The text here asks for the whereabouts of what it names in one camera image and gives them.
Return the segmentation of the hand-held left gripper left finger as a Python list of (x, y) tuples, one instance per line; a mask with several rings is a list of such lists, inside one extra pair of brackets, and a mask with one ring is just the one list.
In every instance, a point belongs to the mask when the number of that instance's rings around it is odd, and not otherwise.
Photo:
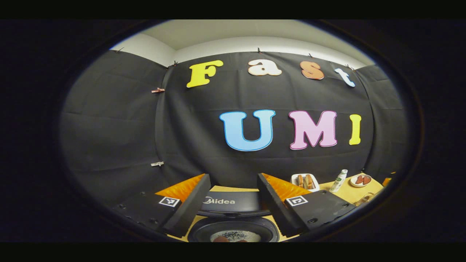
[(209, 174), (172, 185), (152, 179), (120, 196), (110, 205), (109, 213), (138, 237), (181, 238), (188, 233), (211, 187)]

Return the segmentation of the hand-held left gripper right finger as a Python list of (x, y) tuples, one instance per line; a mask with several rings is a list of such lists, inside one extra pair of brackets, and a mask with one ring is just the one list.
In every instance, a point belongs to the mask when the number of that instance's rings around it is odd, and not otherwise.
[(293, 237), (333, 223), (356, 208), (326, 190), (307, 192), (268, 174), (258, 174), (257, 188), (281, 234)]

